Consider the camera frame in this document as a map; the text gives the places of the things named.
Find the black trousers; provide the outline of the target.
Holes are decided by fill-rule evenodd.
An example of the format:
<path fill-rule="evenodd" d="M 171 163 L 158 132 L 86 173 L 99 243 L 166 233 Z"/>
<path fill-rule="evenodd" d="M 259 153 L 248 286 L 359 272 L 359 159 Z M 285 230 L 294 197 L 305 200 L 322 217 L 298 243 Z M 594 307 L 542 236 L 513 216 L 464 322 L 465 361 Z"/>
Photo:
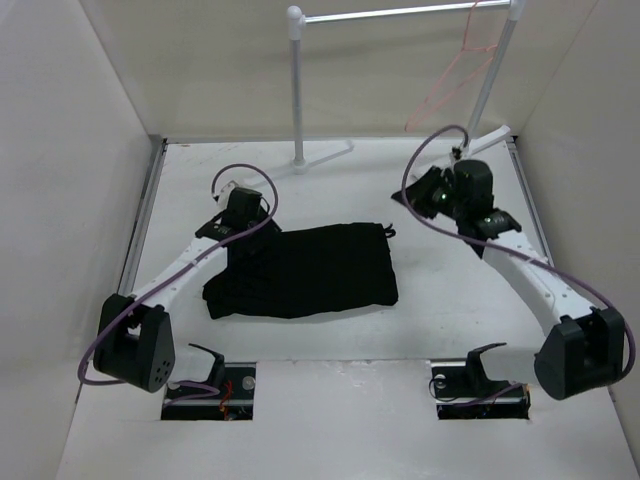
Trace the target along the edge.
<path fill-rule="evenodd" d="M 389 240 L 392 225 L 357 222 L 272 236 L 252 254 L 229 248 L 229 263 L 205 283 L 212 319 L 239 314 L 277 319 L 389 307 L 399 298 Z"/>

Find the pink wire hanger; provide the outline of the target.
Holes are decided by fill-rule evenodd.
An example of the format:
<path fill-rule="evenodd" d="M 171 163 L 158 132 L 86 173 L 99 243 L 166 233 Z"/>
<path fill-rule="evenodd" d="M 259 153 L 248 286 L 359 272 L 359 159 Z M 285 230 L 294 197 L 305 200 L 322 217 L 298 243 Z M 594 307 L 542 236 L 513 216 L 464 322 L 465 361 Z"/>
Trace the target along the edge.
<path fill-rule="evenodd" d="M 468 84 L 492 63 L 498 45 L 490 43 L 484 34 L 476 32 L 475 12 L 481 1 L 475 1 L 466 17 L 461 46 L 446 69 L 432 85 L 424 100 L 408 117 L 404 131 L 413 132 L 429 117 L 450 103 Z"/>

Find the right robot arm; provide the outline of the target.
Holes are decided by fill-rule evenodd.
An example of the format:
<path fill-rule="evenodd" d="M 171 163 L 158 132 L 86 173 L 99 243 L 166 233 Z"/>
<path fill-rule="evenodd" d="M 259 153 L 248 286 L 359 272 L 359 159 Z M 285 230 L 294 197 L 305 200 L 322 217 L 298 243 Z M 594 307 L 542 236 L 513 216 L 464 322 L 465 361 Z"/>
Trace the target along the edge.
<path fill-rule="evenodd" d="M 596 308 L 580 295 L 578 280 L 537 254 L 521 225 L 495 207 L 493 175 L 485 162 L 432 167 L 392 198 L 423 225 L 437 215 L 452 219 L 454 237 L 506 280 L 545 336 L 537 349 L 496 343 L 469 352 L 475 364 L 464 370 L 463 380 L 471 393 L 487 395 L 500 381 L 510 381 L 537 384 L 551 398 L 564 400 L 629 373 L 635 354 L 622 315 L 611 305 Z"/>

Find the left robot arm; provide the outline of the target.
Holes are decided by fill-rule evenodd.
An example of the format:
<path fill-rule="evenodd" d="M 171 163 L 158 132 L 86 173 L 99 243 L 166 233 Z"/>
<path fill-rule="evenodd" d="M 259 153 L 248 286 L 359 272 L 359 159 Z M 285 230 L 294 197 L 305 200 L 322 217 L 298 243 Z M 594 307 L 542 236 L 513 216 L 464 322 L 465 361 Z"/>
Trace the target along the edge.
<path fill-rule="evenodd" d="M 129 295 L 103 303 L 98 334 L 78 368 L 89 385 L 88 369 L 106 375 L 106 384 L 126 383 L 155 393 L 166 384 L 191 386 L 206 399 L 224 387 L 219 354 L 174 340 L 173 323 L 213 277 L 278 232 L 274 208 L 260 192 L 227 186 L 223 209 L 195 233 L 188 247 L 157 277 Z"/>

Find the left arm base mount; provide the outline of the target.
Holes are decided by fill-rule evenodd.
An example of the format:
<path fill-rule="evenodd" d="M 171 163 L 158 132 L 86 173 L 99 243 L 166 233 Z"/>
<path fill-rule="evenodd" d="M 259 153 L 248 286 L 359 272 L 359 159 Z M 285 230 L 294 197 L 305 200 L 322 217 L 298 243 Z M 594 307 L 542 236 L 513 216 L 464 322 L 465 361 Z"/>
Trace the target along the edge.
<path fill-rule="evenodd" d="M 224 375 L 208 389 L 170 385 L 164 395 L 163 421 L 251 421 L 256 391 L 255 363 L 227 363 Z"/>

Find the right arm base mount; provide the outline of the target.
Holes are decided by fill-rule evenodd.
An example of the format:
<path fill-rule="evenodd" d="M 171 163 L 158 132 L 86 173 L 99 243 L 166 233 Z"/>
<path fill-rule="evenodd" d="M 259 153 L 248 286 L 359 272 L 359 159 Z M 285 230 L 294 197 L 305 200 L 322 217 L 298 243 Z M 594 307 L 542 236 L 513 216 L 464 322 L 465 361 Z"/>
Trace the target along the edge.
<path fill-rule="evenodd" d="M 429 393 L 439 420 L 528 420 L 528 388 L 489 380 L 466 360 L 432 361 Z"/>

